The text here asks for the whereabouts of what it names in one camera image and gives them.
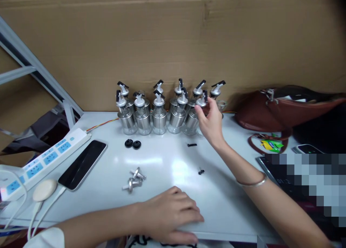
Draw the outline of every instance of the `orange wire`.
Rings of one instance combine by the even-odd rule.
[[[109,121],[107,121],[107,122],[105,122],[105,123],[99,124],[99,125],[97,125],[97,126],[93,126],[93,127],[89,128],[89,129],[87,130],[87,132],[90,131],[91,129],[95,129],[95,128],[99,127],[99,126],[103,126],[104,124],[107,124],[107,123],[109,123],[109,122],[116,121],[116,120],[118,120],[118,119],[119,119],[119,118],[116,118],[116,119],[113,119],[113,120],[109,120]]]

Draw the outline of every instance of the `black rubber grommet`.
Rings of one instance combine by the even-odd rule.
[[[132,139],[128,139],[128,140],[125,141],[125,146],[126,146],[127,148],[132,147],[132,145],[133,145]]]
[[[133,142],[133,148],[134,149],[139,149],[140,147],[141,147],[141,143],[140,143],[140,141],[135,141],[135,142]]]

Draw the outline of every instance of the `right hand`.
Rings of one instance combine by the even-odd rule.
[[[217,146],[225,141],[222,135],[222,114],[217,108],[216,101],[208,97],[208,105],[210,107],[209,114],[204,115],[200,106],[196,105],[195,110],[198,115],[199,127],[212,146]]]
[[[178,187],[136,203],[138,234],[167,244],[194,244],[198,242],[193,233],[178,231],[179,226],[191,222],[204,222],[196,202]]]

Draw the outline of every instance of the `brown leather handbag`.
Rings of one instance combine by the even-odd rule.
[[[292,100],[278,99],[285,96],[290,96]],[[299,99],[306,99],[306,102],[295,101]],[[343,93],[318,93],[304,87],[288,85],[254,92],[238,109],[235,119],[246,129],[282,132],[281,137],[253,134],[248,139],[250,146],[260,154],[265,152],[252,143],[252,137],[280,140],[284,145],[280,150],[282,153],[287,148],[292,127],[317,118],[343,102],[346,102],[346,94]]]

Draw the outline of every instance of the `white sleeve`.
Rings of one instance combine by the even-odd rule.
[[[23,248],[65,248],[64,232],[57,227],[49,228],[31,238]]]

